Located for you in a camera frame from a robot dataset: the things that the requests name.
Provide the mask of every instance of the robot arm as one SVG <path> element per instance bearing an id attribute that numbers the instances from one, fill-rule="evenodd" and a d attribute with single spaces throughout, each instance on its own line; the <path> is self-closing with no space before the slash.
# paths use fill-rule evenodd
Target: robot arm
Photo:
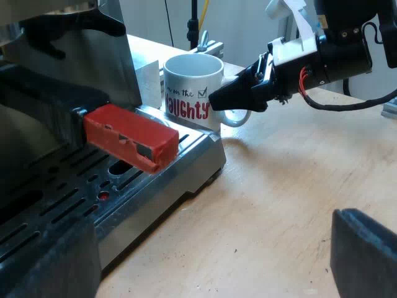
<path id="1" fill-rule="evenodd" d="M 397 68 L 397 6 L 395 0 L 314 0 L 324 35 L 313 33 L 304 18 L 304 0 L 273 0 L 267 12 L 271 17 L 292 11 L 301 37 L 285 42 L 278 38 L 268 44 L 269 51 L 240 73 L 239 78 L 211 94 L 214 110 L 248 109 L 264 112 L 267 101 L 284 103 L 299 92 L 315 109 L 352 111 L 390 101 L 388 96 L 348 106 L 324 106 L 314 102 L 306 89 L 340 79 L 368 73 L 372 59 L 363 25 L 377 14 L 386 59 L 390 68 Z"/>

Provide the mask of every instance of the white wall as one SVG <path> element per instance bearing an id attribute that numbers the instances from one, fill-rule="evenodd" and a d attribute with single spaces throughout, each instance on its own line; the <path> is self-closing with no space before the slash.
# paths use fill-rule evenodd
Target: white wall
<path id="1" fill-rule="evenodd" d="M 204 0 L 198 0 L 199 15 Z M 315 17 L 313 0 L 306 0 L 308 11 Z M 190 0 L 167 0 L 175 46 L 189 49 L 186 39 L 187 21 L 191 14 Z M 265 16 L 269 0 L 210 0 L 204 29 L 210 38 L 225 43 L 224 60 L 248 66 L 267 50 L 267 42 L 278 37 L 279 22 Z M 129 34 L 171 45 L 163 0 L 121 0 Z M 396 89 L 397 70 L 387 66 L 383 46 L 373 41 L 373 29 L 367 27 L 367 39 L 373 60 L 373 72 L 350 80 L 355 97 L 372 99 Z M 325 87 L 342 92 L 342 82 Z"/>
<path id="2" fill-rule="evenodd" d="M 177 48 L 189 49 L 187 21 L 191 18 L 190 0 L 167 0 L 169 17 Z M 210 39 L 225 43 L 224 60 L 241 66 L 254 63 L 267 50 L 267 42 L 277 38 L 277 21 L 265 17 L 269 0 L 210 0 L 203 29 Z M 204 0 L 198 0 L 201 15 Z M 129 34 L 171 45 L 163 0 L 121 0 Z"/>

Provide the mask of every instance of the metal panel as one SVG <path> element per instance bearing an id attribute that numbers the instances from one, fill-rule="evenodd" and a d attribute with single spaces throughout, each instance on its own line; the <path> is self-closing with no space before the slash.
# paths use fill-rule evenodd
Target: metal panel
<path id="1" fill-rule="evenodd" d="M 49 227 L 73 216 L 94 218 L 104 268 L 181 195 L 195 192 L 225 164 L 219 135 L 195 124 L 196 130 L 188 128 L 190 122 L 150 107 L 135 112 L 179 131 L 177 159 L 150 175 L 92 146 L 62 147 L 10 176 L 1 185 L 0 270 L 10 253 L 29 250 Z M 40 236 L 30 240 L 35 232 Z"/>

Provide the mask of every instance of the mug handle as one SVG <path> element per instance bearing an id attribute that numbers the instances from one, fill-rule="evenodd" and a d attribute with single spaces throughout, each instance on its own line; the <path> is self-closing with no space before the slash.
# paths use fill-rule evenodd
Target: mug handle
<path id="1" fill-rule="evenodd" d="M 224 85 L 227 85 L 227 84 L 233 82 L 237 78 L 238 78 L 238 76 L 224 76 L 222 78 L 221 86 L 223 87 Z M 242 126 L 243 124 L 245 124 L 248 121 L 249 117 L 251 116 L 251 111 L 247 111 L 244 118 L 242 118 L 241 120 L 235 121 L 235 120 L 228 118 L 225 111 L 214 111 L 214 112 L 220 122 L 222 122 L 223 124 L 230 126 L 230 127 Z"/>

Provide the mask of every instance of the checkbox graphic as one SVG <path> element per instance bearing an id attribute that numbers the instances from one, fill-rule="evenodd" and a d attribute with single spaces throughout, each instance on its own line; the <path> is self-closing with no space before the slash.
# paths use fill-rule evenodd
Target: checkbox graphic
<path id="1" fill-rule="evenodd" d="M 198 98 L 207 98 L 207 88 L 198 91 Z"/>

